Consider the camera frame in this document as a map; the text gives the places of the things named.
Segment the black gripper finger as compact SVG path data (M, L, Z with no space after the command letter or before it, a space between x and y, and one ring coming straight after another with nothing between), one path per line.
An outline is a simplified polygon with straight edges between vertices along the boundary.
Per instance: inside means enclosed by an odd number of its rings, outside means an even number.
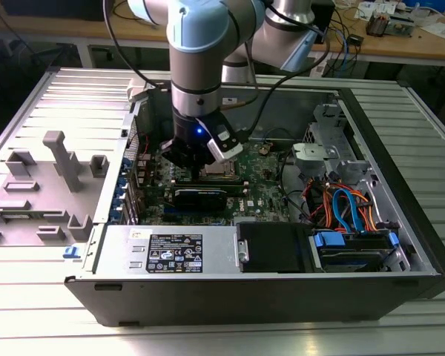
M200 176L201 164L194 145L189 145L181 139L172 139L162 144L162 156L179 168L188 170L192 180Z

